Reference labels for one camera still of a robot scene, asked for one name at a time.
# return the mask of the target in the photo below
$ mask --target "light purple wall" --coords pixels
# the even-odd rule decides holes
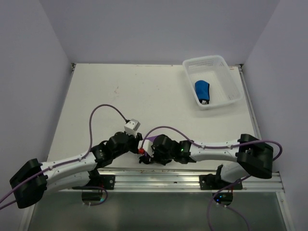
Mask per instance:
[[[277,160],[297,230],[308,229],[308,1],[281,0],[244,65],[263,138],[281,142]]]
[[[0,5],[2,197],[27,160],[46,159],[71,68],[38,0],[5,0]],[[0,230],[17,230],[22,214],[17,205],[0,211]]]
[[[77,63],[242,64],[279,0],[40,0]]]

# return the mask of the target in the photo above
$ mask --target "white plastic basket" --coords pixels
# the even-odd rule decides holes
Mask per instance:
[[[219,55],[188,59],[183,62],[193,95],[202,109],[226,106],[239,101],[243,94],[237,88],[226,61]],[[210,103],[201,104],[194,85],[204,80],[210,84]]]

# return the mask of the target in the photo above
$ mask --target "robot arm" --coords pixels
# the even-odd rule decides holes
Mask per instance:
[[[142,135],[137,133],[139,123],[131,120],[125,125],[125,132],[117,132],[108,141],[91,148],[89,154],[79,154],[61,161],[42,162],[29,160],[11,178],[12,188],[43,169],[49,169],[36,178],[22,184],[14,195],[19,208],[25,208],[38,202],[43,195],[78,186],[101,186],[97,169],[110,165],[112,161],[127,152],[140,153]],[[201,146],[228,146],[228,148],[204,149],[192,145],[189,141],[176,142],[166,135],[157,136],[153,142],[146,140],[144,149],[148,155],[140,157],[144,163],[166,165],[174,160],[181,164],[195,163],[203,160],[231,161],[228,165],[218,167],[216,175],[209,174],[205,181],[211,189],[221,189],[231,182],[252,175],[258,178],[271,178],[273,148],[267,144],[237,146],[244,142],[254,141],[250,135],[224,143],[195,142]],[[58,163],[68,162],[57,167]]]
[[[89,154],[54,162],[39,163],[37,159],[27,161],[10,179],[12,188],[22,184],[14,191],[19,208],[26,208],[38,202],[43,195],[77,186],[101,186],[97,169],[105,167],[127,152],[138,153],[142,135],[137,133],[139,123],[131,120],[125,125],[125,132],[117,132],[108,141],[91,148]],[[23,183],[28,178],[37,177]]]
[[[242,134],[240,139],[223,143],[197,142],[201,147],[189,141],[176,142],[166,135],[157,136],[153,142],[146,141],[144,150],[148,156],[141,157],[142,162],[167,164],[171,160],[182,164],[203,160],[222,160],[232,163],[220,165],[216,175],[209,174],[204,179],[212,189],[221,189],[236,180],[254,176],[270,179],[272,176],[273,148],[265,143],[245,145],[258,139]]]

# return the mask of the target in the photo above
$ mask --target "white tabletop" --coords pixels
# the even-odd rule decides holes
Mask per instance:
[[[230,67],[240,90],[244,90],[237,67]],[[222,142],[254,135],[246,99],[217,109],[201,111],[181,65],[77,64],[68,90],[48,161],[80,154],[89,146],[89,116],[94,107],[108,103],[126,118],[140,121],[143,136],[157,126],[172,126],[195,141]],[[124,130],[124,121],[111,108],[97,110],[92,121],[93,145]],[[161,129],[181,141],[174,131]],[[137,154],[124,154],[108,167],[213,170],[221,161],[166,166],[139,164]]]

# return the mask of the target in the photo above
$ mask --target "blue object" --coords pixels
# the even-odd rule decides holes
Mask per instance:
[[[203,80],[199,80],[194,84],[194,88],[198,97],[198,100],[202,104],[210,103],[210,84]]]

